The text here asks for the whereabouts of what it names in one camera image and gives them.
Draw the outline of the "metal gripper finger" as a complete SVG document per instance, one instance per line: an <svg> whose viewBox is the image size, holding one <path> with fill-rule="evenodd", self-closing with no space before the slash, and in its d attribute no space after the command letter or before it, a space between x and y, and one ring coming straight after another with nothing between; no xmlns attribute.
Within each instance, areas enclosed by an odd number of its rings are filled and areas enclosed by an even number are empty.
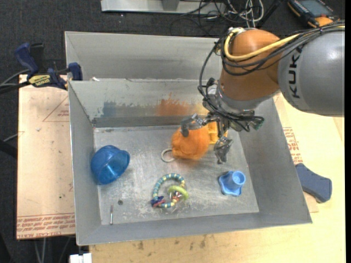
<svg viewBox="0 0 351 263"><path fill-rule="evenodd" d="M227 157L227 154L230 150L231 145L233 144L233 140L232 139L228 139L228 138L223 138L223 158Z"/></svg>
<svg viewBox="0 0 351 263"><path fill-rule="evenodd" d="M222 142L217 141L214 144L214 154L216 155L217 163L222 164L223 163L223 143Z"/></svg>

